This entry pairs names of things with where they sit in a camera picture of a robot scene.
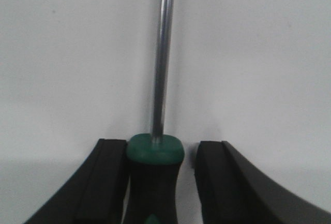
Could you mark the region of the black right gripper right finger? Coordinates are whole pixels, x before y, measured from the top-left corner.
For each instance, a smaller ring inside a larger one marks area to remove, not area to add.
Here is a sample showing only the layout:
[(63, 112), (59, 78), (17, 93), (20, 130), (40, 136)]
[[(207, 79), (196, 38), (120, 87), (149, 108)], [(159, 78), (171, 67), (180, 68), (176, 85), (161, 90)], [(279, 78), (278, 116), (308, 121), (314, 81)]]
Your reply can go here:
[(330, 223), (330, 213), (291, 193), (229, 142), (202, 141), (195, 181), (203, 223)]

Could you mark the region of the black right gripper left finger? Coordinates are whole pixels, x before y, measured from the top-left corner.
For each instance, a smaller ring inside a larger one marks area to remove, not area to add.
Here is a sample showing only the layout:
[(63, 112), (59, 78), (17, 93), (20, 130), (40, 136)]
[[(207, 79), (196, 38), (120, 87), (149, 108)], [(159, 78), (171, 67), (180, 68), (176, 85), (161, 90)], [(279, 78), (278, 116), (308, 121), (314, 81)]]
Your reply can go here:
[(27, 223), (121, 223), (128, 185), (125, 140), (99, 139), (71, 178)]

